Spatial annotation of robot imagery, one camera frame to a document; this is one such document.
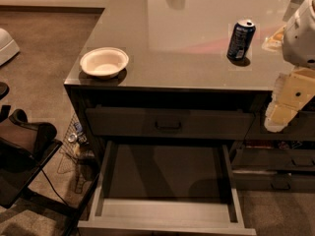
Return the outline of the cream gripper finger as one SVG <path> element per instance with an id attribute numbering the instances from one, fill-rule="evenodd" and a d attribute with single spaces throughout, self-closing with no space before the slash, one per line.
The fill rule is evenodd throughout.
<path id="1" fill-rule="evenodd" d="M 315 96 L 315 71 L 308 68 L 294 69 L 290 74 L 280 74 L 273 91 L 277 105 L 301 110 Z"/>
<path id="2" fill-rule="evenodd" d="M 278 133 L 287 127 L 296 114 L 294 109 L 271 102 L 265 113 L 264 126 L 269 132 Z"/>

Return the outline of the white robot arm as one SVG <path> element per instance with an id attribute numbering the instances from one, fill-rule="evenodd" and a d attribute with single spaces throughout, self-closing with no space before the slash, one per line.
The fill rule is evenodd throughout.
<path id="1" fill-rule="evenodd" d="M 262 47 L 280 51 L 294 66 L 276 79 L 264 126 L 280 132 L 315 96 L 315 0 L 304 0 L 286 25 L 268 37 Z"/>

